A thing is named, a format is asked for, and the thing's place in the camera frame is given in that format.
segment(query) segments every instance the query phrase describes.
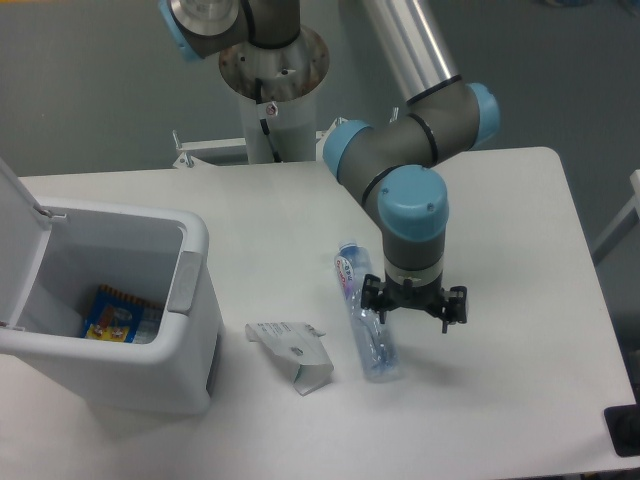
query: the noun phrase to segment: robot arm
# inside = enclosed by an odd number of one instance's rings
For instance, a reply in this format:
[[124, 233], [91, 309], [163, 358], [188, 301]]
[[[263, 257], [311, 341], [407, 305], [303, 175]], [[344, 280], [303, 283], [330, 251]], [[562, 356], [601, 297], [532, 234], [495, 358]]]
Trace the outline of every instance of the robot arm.
[[[398, 307], [424, 310], [442, 320], [446, 333], [448, 325], [466, 323], [467, 290], [442, 288], [449, 206], [446, 185], [430, 167], [492, 136], [498, 106], [484, 86], [462, 82], [425, 2], [362, 4], [409, 113], [382, 129], [343, 123], [323, 156], [382, 232], [385, 282], [367, 276], [363, 308], [383, 322]], [[160, 8], [187, 56], [204, 58], [245, 41], [265, 52], [284, 50], [300, 32], [299, 0], [160, 0]]]
[[277, 49], [300, 33], [300, 0], [159, 0], [158, 7], [189, 61], [242, 42]]

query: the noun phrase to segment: silver pipe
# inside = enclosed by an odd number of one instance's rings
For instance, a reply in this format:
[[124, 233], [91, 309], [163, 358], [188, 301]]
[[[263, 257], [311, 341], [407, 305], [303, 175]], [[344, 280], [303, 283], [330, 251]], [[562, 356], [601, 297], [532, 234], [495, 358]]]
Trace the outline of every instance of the silver pipe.
[[422, 0], [363, 0], [400, 90], [409, 100], [458, 74]]

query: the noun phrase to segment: label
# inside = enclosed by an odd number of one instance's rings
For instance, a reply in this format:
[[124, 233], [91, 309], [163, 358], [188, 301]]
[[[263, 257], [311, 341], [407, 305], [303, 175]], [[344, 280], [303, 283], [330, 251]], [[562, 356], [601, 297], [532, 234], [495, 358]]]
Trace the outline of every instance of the label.
[[336, 271], [338, 272], [338, 280], [344, 292], [345, 298], [349, 297], [353, 292], [354, 274], [351, 262], [342, 256], [336, 258]]

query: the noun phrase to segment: plastic package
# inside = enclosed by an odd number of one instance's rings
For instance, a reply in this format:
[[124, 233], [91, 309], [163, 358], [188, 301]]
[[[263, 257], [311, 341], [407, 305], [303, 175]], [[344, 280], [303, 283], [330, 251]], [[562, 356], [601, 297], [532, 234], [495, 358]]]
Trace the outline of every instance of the plastic package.
[[345, 242], [334, 261], [344, 293], [351, 329], [358, 347], [362, 370], [367, 380], [385, 382], [400, 376], [398, 353], [386, 324], [373, 310], [360, 306], [362, 282], [371, 273], [369, 253], [355, 242]]
[[158, 335], [163, 306], [100, 285], [85, 321], [83, 338], [151, 343]]

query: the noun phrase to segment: black object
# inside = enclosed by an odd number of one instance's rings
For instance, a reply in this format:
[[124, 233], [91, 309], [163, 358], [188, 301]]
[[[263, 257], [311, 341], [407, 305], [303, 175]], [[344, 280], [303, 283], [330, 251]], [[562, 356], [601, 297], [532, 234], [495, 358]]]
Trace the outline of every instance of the black object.
[[399, 307], [423, 310], [442, 320], [442, 333], [449, 325], [467, 323], [467, 287], [440, 288], [440, 277], [433, 283], [414, 287], [407, 279], [399, 285], [387, 278], [383, 283], [375, 275], [367, 274], [362, 285], [360, 306], [374, 310], [385, 323], [386, 313]]
[[604, 411], [604, 418], [618, 456], [640, 455], [640, 405], [609, 407]]

